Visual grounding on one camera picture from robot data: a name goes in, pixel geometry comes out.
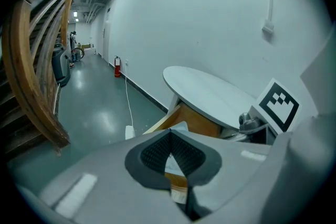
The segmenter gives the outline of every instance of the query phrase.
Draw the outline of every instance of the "table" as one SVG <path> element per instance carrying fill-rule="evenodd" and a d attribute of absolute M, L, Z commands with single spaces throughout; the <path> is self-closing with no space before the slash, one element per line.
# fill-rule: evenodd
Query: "table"
<path fill-rule="evenodd" d="M 199 114 L 229 129 L 239 130 L 239 116 L 255 102 L 227 81 L 193 68 L 167 67 L 163 79 L 175 94 L 169 111 L 182 100 Z"/>

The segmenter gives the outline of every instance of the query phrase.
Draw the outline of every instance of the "white door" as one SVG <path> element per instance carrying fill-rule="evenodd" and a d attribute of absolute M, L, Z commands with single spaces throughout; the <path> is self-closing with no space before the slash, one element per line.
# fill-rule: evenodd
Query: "white door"
<path fill-rule="evenodd" d="M 104 30 L 103 30 L 103 59 L 108 63 L 109 62 L 109 40 L 110 40 L 110 29 L 111 21 L 109 19 L 110 12 L 108 11 L 105 14 L 104 18 Z"/>

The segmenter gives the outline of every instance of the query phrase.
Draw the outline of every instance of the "fire extinguisher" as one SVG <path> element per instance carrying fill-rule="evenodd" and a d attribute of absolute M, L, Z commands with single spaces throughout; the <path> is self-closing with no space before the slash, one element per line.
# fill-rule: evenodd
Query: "fire extinguisher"
<path fill-rule="evenodd" d="M 120 57 L 116 56 L 114 59 L 114 76 L 120 77 Z"/>

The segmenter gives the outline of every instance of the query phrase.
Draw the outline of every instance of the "wooden railing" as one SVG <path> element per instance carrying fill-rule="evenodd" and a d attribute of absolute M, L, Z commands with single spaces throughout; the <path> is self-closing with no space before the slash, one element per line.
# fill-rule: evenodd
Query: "wooden railing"
<path fill-rule="evenodd" d="M 52 112 L 57 85 L 51 58 L 59 30 L 61 43 L 67 45 L 68 15 L 72 0 L 50 0 L 30 21 L 32 1 L 16 0 L 5 20 L 2 39 L 3 61 L 8 82 L 19 105 L 35 127 L 56 148 L 60 148 L 69 144 L 69 136 Z M 29 44 L 29 36 L 49 10 L 51 13 L 32 44 Z M 50 23 L 51 26 L 40 47 Z"/>

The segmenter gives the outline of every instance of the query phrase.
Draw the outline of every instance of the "hallway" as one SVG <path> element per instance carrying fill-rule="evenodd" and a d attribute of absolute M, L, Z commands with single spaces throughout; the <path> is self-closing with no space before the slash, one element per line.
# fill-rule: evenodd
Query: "hallway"
<path fill-rule="evenodd" d="M 138 136 L 165 113 L 129 84 L 128 94 Z M 98 55 L 84 57 L 61 89 L 58 114 L 71 141 L 60 157 L 50 143 L 44 143 L 8 163 L 15 182 L 35 194 L 85 155 L 125 139 L 125 126 L 131 125 L 125 80 L 115 78 L 113 69 Z"/>

